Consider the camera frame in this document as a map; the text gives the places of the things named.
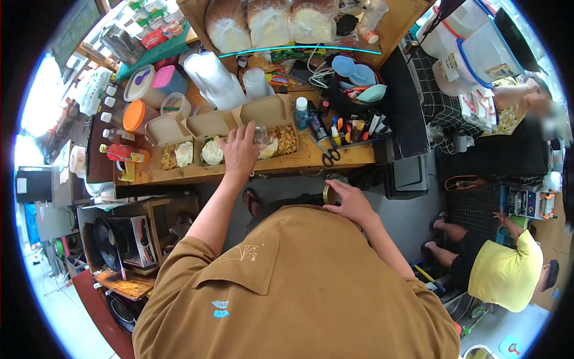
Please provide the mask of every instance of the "stack of plastic cups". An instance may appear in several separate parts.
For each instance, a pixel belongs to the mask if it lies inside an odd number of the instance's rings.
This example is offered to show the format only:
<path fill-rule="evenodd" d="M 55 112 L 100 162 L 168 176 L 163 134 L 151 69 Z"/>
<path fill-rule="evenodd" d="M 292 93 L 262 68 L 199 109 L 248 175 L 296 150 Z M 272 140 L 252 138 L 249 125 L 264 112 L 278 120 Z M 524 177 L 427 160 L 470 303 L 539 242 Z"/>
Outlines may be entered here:
<path fill-rule="evenodd" d="M 213 52 L 199 55 L 197 64 L 196 75 L 205 86 L 207 96 L 219 110 L 232 110 L 245 103 L 245 93 L 237 77 L 225 69 Z"/>
<path fill-rule="evenodd" d="M 275 94 L 265 78 L 265 73 L 260 68 L 247 70 L 243 74 L 243 84 L 245 85 L 247 101 L 254 101 Z"/>

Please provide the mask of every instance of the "loaf of bread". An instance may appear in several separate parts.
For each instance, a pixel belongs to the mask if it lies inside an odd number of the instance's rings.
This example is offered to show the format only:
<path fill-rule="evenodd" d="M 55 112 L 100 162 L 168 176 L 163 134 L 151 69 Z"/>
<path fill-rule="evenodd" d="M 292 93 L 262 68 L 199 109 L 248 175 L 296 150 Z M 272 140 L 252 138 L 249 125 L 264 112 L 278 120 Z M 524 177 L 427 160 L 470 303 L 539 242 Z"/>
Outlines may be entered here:
<path fill-rule="evenodd" d="M 221 53 L 251 48 L 247 29 L 246 0 L 211 0 L 205 13 L 205 29 Z"/>
<path fill-rule="evenodd" d="M 254 48 L 287 44 L 291 0 L 250 0 L 247 5 L 247 24 Z"/>
<path fill-rule="evenodd" d="M 336 36 L 338 0 L 293 0 L 289 31 L 302 44 L 330 43 Z"/>

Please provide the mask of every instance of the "foot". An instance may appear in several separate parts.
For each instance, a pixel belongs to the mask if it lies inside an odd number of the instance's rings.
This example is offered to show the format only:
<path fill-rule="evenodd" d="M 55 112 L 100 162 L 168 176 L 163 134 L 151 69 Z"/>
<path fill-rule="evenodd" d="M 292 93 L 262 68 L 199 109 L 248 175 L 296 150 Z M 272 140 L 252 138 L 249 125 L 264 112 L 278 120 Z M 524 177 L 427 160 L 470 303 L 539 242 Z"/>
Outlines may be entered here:
<path fill-rule="evenodd" d="M 425 248 L 430 249 L 430 250 L 437 248 L 436 242 L 430 241 L 430 242 L 425 243 Z"/>
<path fill-rule="evenodd" d="M 439 215 L 447 216 L 448 214 L 446 211 L 442 211 Z M 432 227 L 434 229 L 439 229 L 442 227 L 443 224 L 444 224 L 444 219 L 438 219 L 433 223 Z"/>
<path fill-rule="evenodd" d="M 253 192 L 246 191 L 243 194 L 243 206 L 245 207 L 246 210 L 249 210 L 249 199 L 250 198 L 252 198 L 252 200 L 251 200 L 251 212 L 253 213 L 253 215 L 257 215 L 261 209 L 261 203 L 259 203 L 259 201 L 255 197 L 255 194 Z"/>

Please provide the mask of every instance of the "orange lid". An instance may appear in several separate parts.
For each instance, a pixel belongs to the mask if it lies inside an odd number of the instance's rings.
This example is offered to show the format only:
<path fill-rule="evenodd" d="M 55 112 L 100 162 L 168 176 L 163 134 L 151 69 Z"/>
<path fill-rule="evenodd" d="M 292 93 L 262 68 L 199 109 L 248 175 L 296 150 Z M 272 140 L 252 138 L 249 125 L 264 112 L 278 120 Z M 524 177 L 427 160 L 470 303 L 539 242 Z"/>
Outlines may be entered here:
<path fill-rule="evenodd" d="M 134 100 L 123 113 L 123 128 L 134 132 L 142 124 L 145 115 L 145 104 L 141 100 Z"/>

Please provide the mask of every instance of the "ketchup bottle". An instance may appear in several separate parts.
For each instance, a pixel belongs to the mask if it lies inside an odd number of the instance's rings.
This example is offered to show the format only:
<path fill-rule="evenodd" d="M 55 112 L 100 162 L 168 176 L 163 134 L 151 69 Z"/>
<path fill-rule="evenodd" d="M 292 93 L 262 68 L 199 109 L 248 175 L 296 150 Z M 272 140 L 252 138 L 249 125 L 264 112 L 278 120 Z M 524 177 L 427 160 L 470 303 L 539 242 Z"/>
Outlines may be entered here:
<path fill-rule="evenodd" d="M 146 163 L 149 161 L 150 153 L 148 150 L 139 149 L 127 145 L 112 144 L 100 145 L 100 152 L 107 154 L 112 161 Z"/>

